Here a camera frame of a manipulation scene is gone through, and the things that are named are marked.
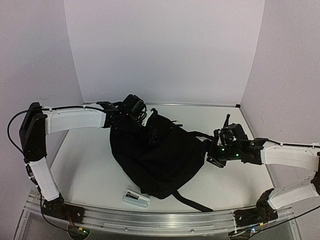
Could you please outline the black student backpack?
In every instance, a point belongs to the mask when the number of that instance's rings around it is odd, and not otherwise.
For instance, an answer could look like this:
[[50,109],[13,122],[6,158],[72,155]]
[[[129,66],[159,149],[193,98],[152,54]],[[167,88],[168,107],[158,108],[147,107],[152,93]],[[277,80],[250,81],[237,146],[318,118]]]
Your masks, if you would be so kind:
[[201,169],[217,138],[186,131],[156,109],[151,111],[146,125],[128,115],[116,118],[109,134],[113,157],[141,193],[161,200],[174,196],[200,212],[212,212],[178,190]]

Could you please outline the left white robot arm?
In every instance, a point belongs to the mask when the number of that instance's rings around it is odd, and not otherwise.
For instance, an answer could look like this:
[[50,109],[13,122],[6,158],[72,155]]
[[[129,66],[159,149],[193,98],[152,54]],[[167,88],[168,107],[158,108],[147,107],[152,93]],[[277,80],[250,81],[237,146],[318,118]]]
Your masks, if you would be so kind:
[[21,146],[17,149],[23,155],[29,179],[44,200],[40,205],[43,215],[63,219],[74,212],[65,204],[48,166],[47,135],[82,128],[112,128],[148,144],[157,135],[157,131],[146,124],[147,106],[138,96],[129,94],[123,101],[98,101],[96,104],[44,107],[33,102],[22,111],[25,117],[19,129]]

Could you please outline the white stapler box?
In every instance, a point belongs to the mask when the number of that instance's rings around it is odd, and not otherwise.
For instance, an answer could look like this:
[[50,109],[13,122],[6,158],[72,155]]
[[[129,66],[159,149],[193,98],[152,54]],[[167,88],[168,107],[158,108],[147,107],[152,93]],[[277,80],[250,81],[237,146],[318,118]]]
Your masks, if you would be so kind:
[[125,191],[124,196],[122,197],[122,201],[124,203],[134,205],[141,208],[147,208],[150,203],[150,198],[146,197],[142,194],[139,194],[137,192],[134,192],[130,189],[127,189]]

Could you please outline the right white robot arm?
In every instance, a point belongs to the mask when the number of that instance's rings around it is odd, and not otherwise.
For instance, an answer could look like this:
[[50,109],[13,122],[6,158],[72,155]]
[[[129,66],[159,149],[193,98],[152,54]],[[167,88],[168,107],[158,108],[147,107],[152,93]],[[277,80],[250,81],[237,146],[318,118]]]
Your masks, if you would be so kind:
[[229,127],[215,130],[206,145],[207,161],[223,168],[227,161],[244,164],[283,165],[314,172],[301,183],[266,190],[255,207],[233,213],[239,227],[267,223],[278,218],[278,209],[320,195],[320,145],[280,143],[267,138],[249,140]]

